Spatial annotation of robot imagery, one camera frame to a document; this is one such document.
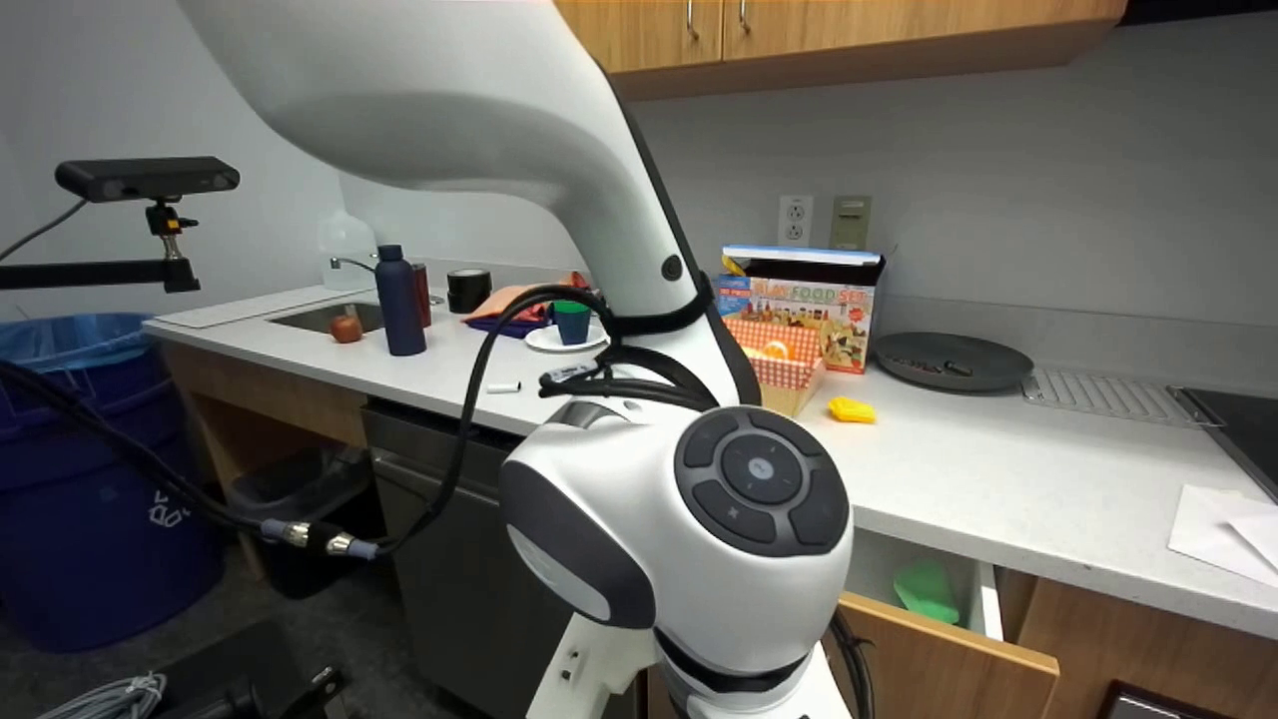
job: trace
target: black stand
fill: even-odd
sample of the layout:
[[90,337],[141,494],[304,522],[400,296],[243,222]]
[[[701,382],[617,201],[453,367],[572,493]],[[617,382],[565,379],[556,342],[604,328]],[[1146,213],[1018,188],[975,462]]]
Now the black stand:
[[0,293],[6,289],[83,289],[83,282],[165,282],[165,293],[198,293],[193,265],[174,253],[174,236],[194,218],[174,214],[165,201],[147,209],[151,236],[165,240],[165,258],[119,265],[0,265]]

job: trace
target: paper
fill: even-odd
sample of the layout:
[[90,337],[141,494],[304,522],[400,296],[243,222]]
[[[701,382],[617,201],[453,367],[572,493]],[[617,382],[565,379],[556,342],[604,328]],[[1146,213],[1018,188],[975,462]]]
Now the paper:
[[1278,587],[1278,569],[1271,569],[1239,531],[1235,518],[1255,518],[1275,510],[1275,502],[1239,494],[1239,493],[1211,493],[1211,487],[1183,487],[1183,506],[1170,529],[1170,549],[1212,569],[1248,577],[1256,582]]
[[1278,570],[1278,506],[1256,517],[1239,517],[1228,529]]

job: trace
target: cereal box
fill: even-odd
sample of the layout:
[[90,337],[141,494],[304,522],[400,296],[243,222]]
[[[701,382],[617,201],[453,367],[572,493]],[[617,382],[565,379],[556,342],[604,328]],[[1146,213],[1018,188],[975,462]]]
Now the cereal box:
[[729,314],[809,328],[828,370],[866,370],[875,282],[881,270],[875,253],[728,248],[722,257],[745,270],[745,289],[737,282],[742,277],[720,282],[736,301]]

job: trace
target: wall outlet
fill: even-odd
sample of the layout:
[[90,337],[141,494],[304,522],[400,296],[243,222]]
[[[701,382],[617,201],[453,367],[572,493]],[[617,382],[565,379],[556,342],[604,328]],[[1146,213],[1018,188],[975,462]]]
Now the wall outlet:
[[833,197],[832,248],[870,248],[870,197]]
[[773,204],[773,245],[806,248],[809,245],[814,197],[777,197]]

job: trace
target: cabinet handle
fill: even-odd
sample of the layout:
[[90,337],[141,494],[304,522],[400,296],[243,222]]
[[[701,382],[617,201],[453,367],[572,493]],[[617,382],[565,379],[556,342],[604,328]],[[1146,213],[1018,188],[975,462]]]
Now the cabinet handle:
[[684,3],[684,28],[686,28],[692,43],[701,40],[701,33],[696,28],[696,0]]
[[745,35],[754,35],[750,0],[742,0],[742,3],[736,8],[736,20],[742,25]]

